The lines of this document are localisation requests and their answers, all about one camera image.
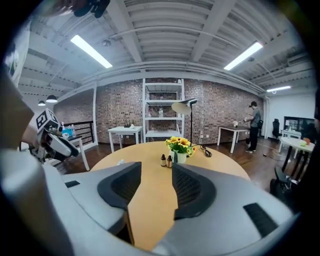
brick wall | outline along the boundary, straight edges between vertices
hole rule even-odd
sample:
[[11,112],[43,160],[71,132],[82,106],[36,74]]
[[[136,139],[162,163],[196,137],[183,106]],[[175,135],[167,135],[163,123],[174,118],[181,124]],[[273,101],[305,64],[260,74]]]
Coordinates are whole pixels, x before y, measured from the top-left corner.
[[[150,78],[147,83],[173,82],[177,78]],[[108,129],[123,126],[125,120],[134,120],[134,124],[142,126],[142,79],[118,82],[97,88],[96,95],[96,122],[98,141],[109,143]],[[193,126],[192,142],[194,143],[217,143],[218,126],[230,125],[238,121],[244,125],[244,117],[252,113],[248,108],[252,101],[258,103],[261,117],[263,117],[263,99],[249,92],[237,89],[228,85],[194,79],[184,80],[184,93],[186,99],[197,98],[198,102],[193,105]],[[166,96],[166,99],[176,97],[176,94]],[[151,93],[150,99],[158,99],[161,93]],[[149,108],[151,116],[159,115],[159,107]],[[170,107],[163,107],[163,116],[175,116]],[[149,121],[150,130],[175,130],[176,121]],[[204,138],[200,140],[200,131],[203,131]],[[184,136],[190,138],[190,116],[185,116]],[[223,130],[221,142],[232,141],[233,133]],[[246,135],[240,133],[239,139]],[[130,136],[124,138],[123,143],[134,144],[135,138]]]
[[[93,120],[93,100],[94,90],[86,90],[72,97],[58,102],[53,107],[53,112],[59,122],[77,123]],[[88,127],[88,124],[77,125],[75,128]],[[90,129],[76,131],[77,134],[89,132]],[[82,137],[88,137],[90,133],[83,134]],[[85,138],[82,143],[90,141],[91,138]]]

metal shelving unit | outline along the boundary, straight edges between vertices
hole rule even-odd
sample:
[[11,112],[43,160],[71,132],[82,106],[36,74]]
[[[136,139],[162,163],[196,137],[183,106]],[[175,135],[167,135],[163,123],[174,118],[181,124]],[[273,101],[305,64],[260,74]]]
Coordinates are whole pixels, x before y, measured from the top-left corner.
[[[176,117],[148,117],[149,106],[171,106],[175,102],[185,100],[185,84],[184,80],[180,79],[181,83],[175,82],[150,82],[147,83],[143,79],[142,85],[142,115],[143,115],[143,141],[147,142],[146,138],[170,138],[171,136],[183,137],[185,133],[185,115],[176,114]],[[147,96],[152,93],[176,93],[176,99],[148,99]],[[176,130],[149,130],[149,121],[172,120],[176,121]],[[181,121],[181,131],[179,130],[178,122]]]

gray shirt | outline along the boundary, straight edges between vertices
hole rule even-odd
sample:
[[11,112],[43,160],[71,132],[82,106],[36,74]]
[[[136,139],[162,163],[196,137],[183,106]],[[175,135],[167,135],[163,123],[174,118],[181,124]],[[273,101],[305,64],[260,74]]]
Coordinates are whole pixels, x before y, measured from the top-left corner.
[[259,123],[259,121],[261,119],[259,109],[257,109],[257,108],[254,109],[253,113],[252,113],[252,116],[253,116],[253,119],[250,121],[250,126],[254,127],[254,128],[258,127],[258,123]]

lamp shade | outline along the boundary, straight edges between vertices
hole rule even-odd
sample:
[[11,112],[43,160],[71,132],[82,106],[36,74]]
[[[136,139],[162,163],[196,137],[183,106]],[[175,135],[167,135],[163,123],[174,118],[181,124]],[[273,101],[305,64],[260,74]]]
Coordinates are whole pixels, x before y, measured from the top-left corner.
[[57,100],[57,97],[56,97],[56,96],[54,96],[54,95],[49,95],[48,98],[46,98],[46,102],[56,103],[56,102],[58,102],[58,100]]
[[46,103],[43,100],[40,100],[38,103],[38,106],[45,106],[45,105],[46,105]]
[[171,105],[171,107],[175,112],[179,114],[189,115],[192,111],[191,105],[196,102],[197,102],[197,99],[192,98],[192,99],[187,99],[180,102],[175,102]]

white shelf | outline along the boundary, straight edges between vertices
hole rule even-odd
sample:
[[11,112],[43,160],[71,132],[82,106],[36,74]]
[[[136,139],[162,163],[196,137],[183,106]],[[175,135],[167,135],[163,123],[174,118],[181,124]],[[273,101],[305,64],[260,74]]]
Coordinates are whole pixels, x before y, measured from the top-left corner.
[[149,130],[145,136],[170,138],[172,136],[181,137],[181,134],[176,130]]
[[182,83],[176,82],[146,82],[145,86],[149,93],[176,93],[182,89]]
[[174,99],[147,99],[145,103],[151,106],[171,106],[173,103],[180,102],[181,100]]
[[146,117],[145,120],[182,120],[182,117]]

